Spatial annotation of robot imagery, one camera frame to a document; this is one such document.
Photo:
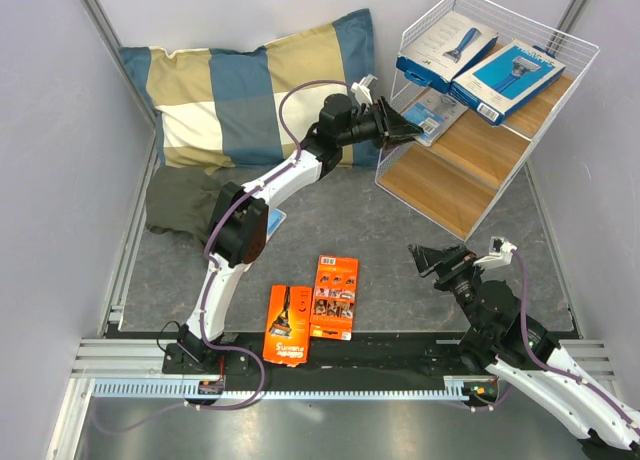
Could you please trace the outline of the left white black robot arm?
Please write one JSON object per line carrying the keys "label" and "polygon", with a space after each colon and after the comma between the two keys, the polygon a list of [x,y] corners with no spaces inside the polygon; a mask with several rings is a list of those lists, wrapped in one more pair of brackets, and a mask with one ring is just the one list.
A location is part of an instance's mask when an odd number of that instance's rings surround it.
{"label": "left white black robot arm", "polygon": [[185,362],[208,373],[219,362],[225,318],[240,277],[268,242],[272,211],[302,188],[330,173],[343,148],[370,141],[380,149],[415,140],[423,129],[395,111],[385,98],[356,107],[345,94],[328,96],[296,150],[280,165],[244,185],[229,182],[216,201],[205,246],[208,268],[196,307],[179,330]]}

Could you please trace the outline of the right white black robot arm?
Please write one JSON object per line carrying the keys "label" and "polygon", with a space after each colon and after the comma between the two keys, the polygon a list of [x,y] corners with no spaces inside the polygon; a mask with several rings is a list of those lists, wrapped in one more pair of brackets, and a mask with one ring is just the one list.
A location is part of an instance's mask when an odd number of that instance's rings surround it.
{"label": "right white black robot arm", "polygon": [[638,458],[638,410],[602,387],[529,316],[529,277],[516,245],[494,237],[484,256],[464,244],[411,244],[408,250],[419,275],[434,275],[434,289],[451,293],[469,323],[457,351],[465,371],[491,374],[526,395],[578,440],[588,458]]}

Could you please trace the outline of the clear blister razor pack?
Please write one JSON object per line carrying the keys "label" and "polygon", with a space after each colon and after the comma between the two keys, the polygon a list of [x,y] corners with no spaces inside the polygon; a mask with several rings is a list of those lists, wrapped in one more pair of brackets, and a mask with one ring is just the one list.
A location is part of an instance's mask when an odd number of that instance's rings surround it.
{"label": "clear blister razor pack", "polygon": [[269,213],[268,222],[267,222],[267,233],[266,233],[267,241],[271,240],[274,233],[283,224],[286,218],[287,218],[287,215],[279,209],[273,209]]}

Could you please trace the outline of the white Gillette SkinGuard pack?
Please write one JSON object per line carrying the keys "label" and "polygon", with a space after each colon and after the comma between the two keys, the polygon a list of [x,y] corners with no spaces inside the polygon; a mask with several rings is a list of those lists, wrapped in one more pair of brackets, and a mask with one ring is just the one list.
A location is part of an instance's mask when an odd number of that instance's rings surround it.
{"label": "white Gillette SkinGuard pack", "polygon": [[422,128],[422,133],[415,136],[415,140],[429,147],[467,110],[464,104],[448,94],[426,89],[402,112],[402,115]]}

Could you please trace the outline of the white blue razor box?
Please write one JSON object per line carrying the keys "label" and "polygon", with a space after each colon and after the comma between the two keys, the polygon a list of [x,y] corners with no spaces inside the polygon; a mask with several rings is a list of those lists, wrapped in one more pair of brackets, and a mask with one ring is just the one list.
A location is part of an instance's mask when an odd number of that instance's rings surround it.
{"label": "white blue razor box", "polygon": [[499,32],[450,11],[403,47],[396,68],[421,87],[447,93],[459,75],[496,45]]}

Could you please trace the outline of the blue Harry's razor box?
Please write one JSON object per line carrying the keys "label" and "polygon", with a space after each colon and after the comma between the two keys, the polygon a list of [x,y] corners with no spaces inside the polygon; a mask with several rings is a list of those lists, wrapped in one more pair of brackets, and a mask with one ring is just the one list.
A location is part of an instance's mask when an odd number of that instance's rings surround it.
{"label": "blue Harry's razor box", "polygon": [[457,76],[449,95],[492,126],[527,105],[566,65],[537,46],[514,40]]}

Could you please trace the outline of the orange Styler razor box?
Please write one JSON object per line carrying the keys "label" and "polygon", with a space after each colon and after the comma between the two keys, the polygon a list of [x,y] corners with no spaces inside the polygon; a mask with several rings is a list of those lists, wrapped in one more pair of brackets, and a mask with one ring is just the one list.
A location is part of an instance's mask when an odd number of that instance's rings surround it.
{"label": "orange Styler razor box", "polygon": [[351,340],[358,272],[359,261],[355,258],[319,257],[310,315],[312,337]]}

